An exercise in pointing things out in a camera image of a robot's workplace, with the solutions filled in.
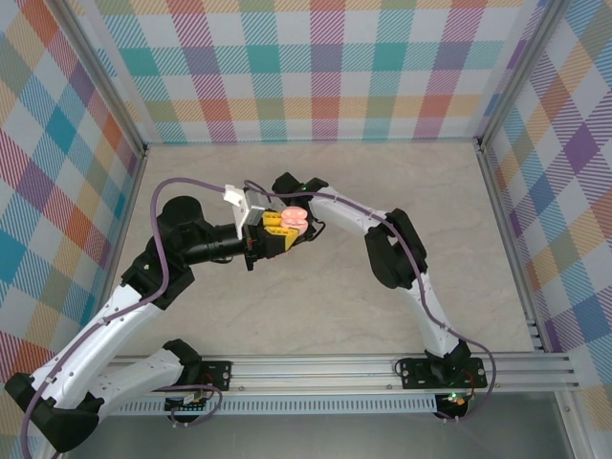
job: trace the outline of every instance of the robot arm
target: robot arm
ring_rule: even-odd
[[[301,184],[288,173],[276,180],[273,190],[280,194],[313,191],[342,197],[320,179]],[[244,255],[247,269],[251,271],[258,259],[272,258],[302,242],[314,240],[320,233],[317,222],[336,224],[364,237],[374,275],[386,287],[400,288],[411,305],[427,357],[431,360],[428,371],[436,375],[440,384],[451,383],[466,364],[470,357],[467,345],[433,323],[423,309],[419,286],[415,282],[417,275],[424,281],[431,313],[449,326],[429,282],[425,248],[403,211],[371,210],[365,215],[337,199],[320,196],[262,203],[260,195],[252,190],[233,186],[226,186],[224,199],[233,205],[234,223],[215,227],[204,219],[196,199],[181,196],[168,201],[157,217],[170,276],[165,292],[124,316],[106,319],[150,297],[162,285],[161,261],[151,238],[145,251],[123,274],[121,285],[107,303],[59,355],[31,375],[16,374],[7,381],[5,388],[24,411],[41,384],[48,384],[35,406],[32,420],[58,451],[78,446],[100,420],[142,394],[163,386],[195,384],[201,380],[198,353],[179,339],[167,343],[144,361],[100,376],[131,335],[160,315],[195,280],[190,265],[224,263],[234,256]],[[305,231],[283,228],[279,224],[280,214],[270,212],[271,208],[280,211],[290,206],[308,211]],[[413,272],[397,242],[392,243],[389,239],[388,229],[371,218],[372,215],[384,218],[399,232],[415,256],[419,273]],[[55,363],[95,324],[103,326],[77,348],[51,381],[48,375]]]
[[[320,192],[337,197],[343,197],[344,199],[352,201],[339,194],[330,186],[322,188]],[[384,231],[380,229],[381,224],[378,221],[371,218],[371,216],[365,215],[354,208],[350,208],[347,205],[339,203],[338,201],[330,198],[322,198],[318,196],[314,197],[310,203],[310,209],[317,219],[328,224],[335,224],[357,236],[365,237],[368,252],[370,254],[370,260],[373,261],[374,258],[377,262],[383,262],[383,250],[384,246],[386,246],[387,236]],[[380,210],[371,209],[371,213],[382,218],[387,218],[387,214]],[[409,242],[412,242],[412,245],[416,245],[418,248],[422,248],[423,245],[418,239],[416,231],[414,231],[414,228],[412,228],[409,220],[407,220],[407,216],[403,212],[402,214],[402,217],[404,217],[404,220],[409,224],[411,229],[409,236],[412,241]],[[382,247],[380,251],[377,248],[377,244]],[[412,252],[421,256],[419,249],[415,250],[412,248]],[[422,256],[422,259],[423,264],[425,264],[425,257]],[[381,273],[381,268],[375,268],[375,266],[372,265],[372,269],[377,278],[383,284],[387,285],[380,278],[380,276],[383,276]],[[442,309],[442,306],[440,305],[440,302],[438,301],[438,298],[431,287],[429,274],[427,272],[422,272],[422,279],[426,287],[426,302],[429,310],[435,317],[438,318],[438,320],[448,324],[449,326],[444,310]],[[459,340],[449,332],[440,328],[440,326],[433,323],[426,315],[425,309],[423,308],[423,304],[421,302],[421,294],[417,282],[412,282],[412,286],[410,288],[401,288],[400,290],[402,295],[410,304],[412,312],[417,319],[426,350],[439,358],[443,358],[445,354],[450,354],[459,344]]]

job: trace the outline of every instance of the pink toy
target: pink toy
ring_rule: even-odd
[[[282,228],[294,228],[301,236],[308,229],[308,211],[303,208],[291,207],[285,208],[280,214],[282,221],[280,226]]]

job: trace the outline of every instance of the marble surface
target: marble surface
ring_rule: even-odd
[[[291,171],[320,177],[379,209],[403,208],[428,251],[434,289],[454,327],[493,351],[533,350],[489,197],[470,143],[243,143],[154,146],[120,259],[117,280],[151,235],[149,201],[164,179],[219,186],[252,179],[270,187]],[[200,199],[212,224],[232,221],[214,192],[163,191]],[[318,240],[248,273],[242,259],[193,267],[196,282],[122,350],[147,355],[181,338],[202,354],[422,352],[411,311],[370,271],[361,238],[328,227]]]

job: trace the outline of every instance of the cable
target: cable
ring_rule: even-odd
[[[261,185],[258,185],[253,180],[245,180],[245,186],[248,189],[251,189],[253,191],[257,191],[258,193],[263,194],[264,196],[266,196],[266,188],[264,188]],[[272,198],[270,196],[266,196],[266,197],[268,198],[268,202],[272,203]]]
[[[165,292],[165,289],[167,289],[170,277],[169,277],[169,272],[168,272],[167,260],[165,259],[164,246],[162,245],[162,237],[160,236],[160,229],[157,226],[157,201],[160,197],[160,193],[166,186],[170,184],[177,184],[177,183],[201,186],[201,187],[210,189],[212,191],[217,191],[220,193],[225,192],[225,188],[222,186],[215,186],[215,185],[208,184],[206,182],[201,182],[199,180],[189,179],[189,178],[184,178],[184,177],[167,179],[161,182],[159,185],[157,185],[157,187],[155,188],[155,191],[153,191],[153,196],[151,197],[151,204],[149,206],[149,217],[151,221],[151,228],[153,229],[153,239],[155,240],[155,248],[157,249],[157,253],[160,257],[160,265],[162,266],[162,276],[163,276],[162,285],[157,290],[157,292],[155,292],[153,295],[147,298],[141,299],[138,303],[134,304],[133,306],[130,306],[129,308],[125,308],[122,311],[119,311],[117,313],[114,313],[110,316],[105,317],[104,324],[107,324],[108,322],[110,322],[111,320],[114,320],[115,318],[125,316],[126,314],[129,314],[132,311],[135,311],[141,306],[144,306],[152,301],[155,301]],[[66,361],[75,353],[78,347],[83,342],[85,342],[85,340],[91,337],[100,327],[103,327],[103,326],[104,325],[100,323],[94,323],[68,349],[66,349],[66,352],[61,356],[61,358],[57,359],[56,364],[53,367],[53,369],[49,372],[45,380],[41,383],[41,385],[38,387],[38,389],[34,393],[32,399],[30,400],[30,403],[28,404],[28,407],[26,408],[26,411],[23,417],[23,421],[21,422],[21,432],[19,436],[19,441],[21,444],[21,451],[25,459],[33,459],[32,454],[30,453],[30,447],[28,446],[28,427],[30,426],[30,419],[32,418],[34,407],[40,400],[44,391],[49,386],[48,381],[52,381],[55,375],[61,371],[62,365],[66,363]],[[55,459],[58,456],[59,456],[59,452],[57,452],[53,456],[52,459]]]
[[[162,244],[162,237],[160,235],[160,229],[157,225],[157,202],[158,199],[160,197],[160,193],[162,192],[162,190],[171,184],[178,184],[178,183],[182,183],[182,184],[190,184],[190,185],[195,185],[195,186],[201,186],[203,188],[207,188],[210,189],[212,191],[217,191],[220,193],[224,193],[225,192],[225,188],[222,186],[216,186],[216,185],[212,185],[209,184],[207,182],[203,182],[200,180],[195,180],[195,179],[190,179],[187,177],[176,177],[176,178],[172,178],[172,179],[167,179],[164,180],[163,182],[161,182],[159,185],[157,185],[157,187],[155,188],[155,190],[153,191],[153,195],[151,197],[151,203],[149,206],[149,218],[150,218],[150,223],[151,223],[151,228],[153,230],[153,239],[155,241],[155,248],[157,249],[158,252],[158,256],[160,258],[160,265],[162,267],[162,285],[160,286],[160,288],[157,290],[157,292],[155,292],[154,294],[152,294],[151,296],[141,299],[139,302],[137,302],[136,304],[134,304],[133,306],[130,306],[128,308],[125,308],[122,311],[118,311],[110,316],[107,316],[104,318],[104,324],[100,324],[100,323],[95,323],[93,324],[89,329],[87,329],[87,331],[85,331],[83,333],[83,335],[81,335],[67,350],[66,352],[62,355],[61,358],[57,359],[55,366],[53,367],[53,369],[49,372],[49,374],[47,375],[47,377],[45,378],[45,380],[41,383],[41,385],[38,387],[38,389],[36,390],[36,392],[34,393],[32,399],[30,400],[30,403],[28,404],[28,407],[26,408],[25,414],[24,414],[24,418],[23,421],[21,423],[21,433],[20,433],[20,443],[21,443],[21,450],[23,452],[23,455],[25,457],[25,459],[33,459],[32,458],[32,454],[30,453],[30,449],[28,446],[28,428],[29,428],[29,424],[30,424],[30,419],[32,418],[32,414],[33,414],[33,410],[34,407],[36,406],[36,404],[38,403],[38,401],[40,400],[42,394],[44,393],[44,391],[47,389],[47,387],[49,386],[48,381],[52,381],[53,378],[55,377],[55,375],[57,373],[59,373],[61,371],[62,365],[64,363],[66,363],[66,361],[75,353],[75,351],[77,350],[77,348],[83,343],[85,342],[85,340],[87,340],[89,337],[91,337],[100,327],[108,324],[111,320],[114,320],[118,317],[122,317],[125,316],[126,314],[131,313],[132,311],[135,311],[136,309],[156,300],[157,298],[159,298],[167,289],[168,283],[169,283],[169,271],[168,271],[168,264],[167,264],[167,260],[165,258],[165,252],[164,252],[164,245]],[[344,199],[340,196],[334,196],[331,194],[327,194],[327,193],[320,193],[320,192],[314,192],[314,191],[300,191],[297,193],[284,193],[284,194],[278,194],[278,193],[270,193],[269,191],[266,191],[266,189],[253,182],[253,181],[245,181],[245,186],[253,191],[256,191],[260,194],[263,194],[264,196],[268,197],[269,201],[271,202],[271,198],[292,198],[292,197],[314,197],[314,196],[318,196],[321,198],[326,198],[326,199],[333,199],[335,201],[338,201],[340,203],[345,204],[346,206],[353,208],[361,213],[363,213],[364,215],[369,216],[370,218],[373,218],[374,220],[378,221],[379,223],[385,225],[390,231],[391,233],[397,238],[398,242],[400,243],[400,245],[402,246],[402,249],[404,250],[405,255],[408,258],[408,261],[410,262],[410,266],[412,267],[414,273],[418,273],[419,272],[419,268],[417,266],[417,263],[414,259],[414,256],[412,255],[412,252],[410,251],[410,248],[408,247],[408,245],[406,244],[406,242],[404,241],[404,239],[402,238],[402,236],[399,234],[399,232],[393,227],[393,225],[391,225],[389,222],[387,222],[386,220],[384,220],[382,217],[371,213],[369,209],[364,208],[363,206],[360,206],[358,204],[355,204],[347,199]],[[490,397],[491,393],[492,393],[492,389],[495,385],[495,379],[496,379],[496,375],[497,375],[497,368],[495,365],[495,360],[493,357],[492,352],[483,344],[474,341],[473,339],[469,339],[466,337],[463,337],[462,335],[460,335],[459,333],[455,332],[454,330],[452,330],[451,328],[449,328],[445,323],[441,322],[440,320],[438,320],[436,317],[433,316],[433,314],[431,313],[431,311],[429,310],[427,304],[426,304],[426,298],[425,298],[425,294],[426,294],[426,290],[425,290],[425,285],[423,283],[423,279],[417,275],[416,276],[417,279],[417,283],[419,284],[419,290],[421,293],[421,302],[423,305],[423,308],[425,309],[425,312],[427,314],[427,316],[429,317],[429,319],[435,323],[436,325],[438,325],[439,327],[445,329],[446,331],[448,331],[451,335],[455,336],[456,338],[462,339],[463,341],[472,344],[474,346],[477,346],[479,348],[481,348],[490,358],[491,360],[491,364],[492,364],[492,377],[491,377],[491,383],[489,385],[489,389],[487,390],[487,393],[485,394],[485,397],[483,399],[483,401],[480,403],[479,406],[477,406],[471,413],[468,413],[466,416],[464,416],[464,420],[468,419],[469,417],[473,416],[473,414],[475,412],[477,412],[487,401],[487,399]],[[56,457],[59,456],[59,452],[57,452],[54,456],[53,459],[55,459]]]
[[[391,231],[391,233],[397,238],[398,242],[400,243],[400,246],[402,247],[402,249],[404,250],[404,253],[406,255],[406,257],[408,258],[408,261],[410,262],[410,266],[412,267],[412,270],[414,271],[414,273],[419,273],[419,267],[417,265],[416,260],[414,259],[414,255],[412,255],[412,251],[410,251],[410,248],[408,247],[408,245],[406,244],[406,242],[404,241],[404,239],[402,238],[402,236],[400,235],[400,233],[395,229],[395,227],[393,225],[391,225],[389,222],[387,222],[384,218],[380,217],[379,215],[373,213],[370,209],[365,208],[363,206],[360,206],[359,204],[356,204],[352,201],[349,201],[348,199],[345,199],[341,196],[336,196],[333,194],[328,194],[328,193],[321,193],[318,191],[299,191],[296,193],[270,193],[269,191],[266,191],[265,188],[255,182],[252,181],[248,181],[247,183],[245,183],[246,187],[248,187],[249,189],[253,190],[253,191],[257,191],[259,193],[264,194],[265,196],[268,196],[269,198],[299,198],[299,197],[315,197],[318,196],[320,198],[325,198],[325,199],[332,199],[334,201],[338,201],[339,203],[343,203],[344,205],[353,208],[354,210],[357,210],[361,213],[363,213],[364,215],[367,215],[369,218],[372,218],[374,220],[376,220],[377,222],[385,225],[389,231]],[[495,387],[495,381],[497,379],[497,365],[495,363],[495,357],[493,356],[493,353],[489,350],[489,348],[487,346],[485,346],[484,344],[481,344],[478,341],[475,341],[473,339],[464,337],[463,335],[461,335],[460,333],[454,331],[452,328],[450,328],[449,326],[447,326],[444,322],[438,320],[429,310],[429,307],[427,306],[427,301],[426,301],[426,289],[425,289],[425,284],[423,283],[423,279],[421,278],[420,275],[415,275],[416,279],[417,279],[417,283],[419,284],[419,292],[421,295],[421,304],[423,306],[423,309],[425,310],[427,317],[429,317],[429,320],[431,320],[433,323],[435,323],[436,325],[438,325],[440,328],[442,328],[443,330],[447,331],[448,333],[450,333],[451,335],[453,335],[454,337],[458,338],[458,339],[462,339],[463,341],[465,341],[468,344],[474,345],[476,347],[479,347],[480,349],[482,349],[487,356],[489,357],[489,359],[491,360],[491,368],[492,368],[492,374],[491,374],[491,382],[489,383],[489,388],[487,389],[487,392],[484,395],[484,398],[482,400],[482,402],[475,408],[473,409],[470,413],[466,414],[463,419],[467,420],[469,418],[471,418],[474,413],[478,412],[481,407],[488,401],[489,397],[491,396],[491,393],[493,391],[493,388]]]
[[[159,389],[157,389],[157,391],[175,391],[175,390],[193,390],[193,389],[200,389],[200,390],[210,390],[211,392],[216,393],[219,396],[219,400],[217,401],[217,405],[210,411],[210,413],[207,413],[203,416],[200,416],[199,418],[197,418],[195,421],[191,421],[190,423],[179,423],[175,418],[174,418],[174,413],[179,409],[178,407],[174,407],[170,410],[170,420],[172,421],[173,427],[181,427],[181,428],[190,428],[192,426],[198,426],[199,424],[207,421],[208,419],[210,419],[212,417],[212,415],[214,413],[216,413],[219,408],[221,407],[221,402],[223,402],[223,392],[221,392],[221,389],[218,389],[217,387],[215,387],[214,385],[211,384],[193,384],[193,385],[169,385],[167,387],[160,387]]]

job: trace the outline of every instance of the plaid wall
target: plaid wall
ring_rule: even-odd
[[[550,0],[538,0],[537,6],[535,7],[535,10],[532,13],[532,16],[529,18],[527,27],[525,27],[523,34],[520,36],[520,40],[518,40],[518,44],[516,45],[516,48],[514,49],[513,55],[510,58],[510,60],[508,60],[508,63],[506,64],[506,68],[504,69],[502,77],[499,79],[499,82],[497,83],[497,86],[495,87],[495,92],[493,93],[491,99],[489,100],[489,104],[487,105],[485,114],[480,120],[480,123],[478,124],[478,128],[476,130],[476,134],[474,137],[482,137],[483,132],[485,128],[487,127],[487,123],[489,122],[489,119],[491,118],[491,114],[495,110],[497,106],[497,102],[499,101],[499,98],[504,93],[504,91],[506,91],[506,88],[508,87],[508,83],[510,83],[510,80],[514,74],[514,69],[516,68],[516,65],[518,64],[520,58],[523,56],[527,43],[529,43],[529,40],[531,40],[532,36],[534,35],[534,32],[536,31],[537,26],[539,25],[539,22],[542,19],[544,10],[546,9],[546,6],[548,5],[549,2]]]
[[[471,138],[535,26],[521,37],[521,14],[543,9],[537,0],[71,3],[153,142]]]
[[[23,413],[3,391],[89,320],[137,156],[42,0],[0,0],[0,457]]]
[[[546,332],[610,457],[612,1],[573,2],[489,147]]]

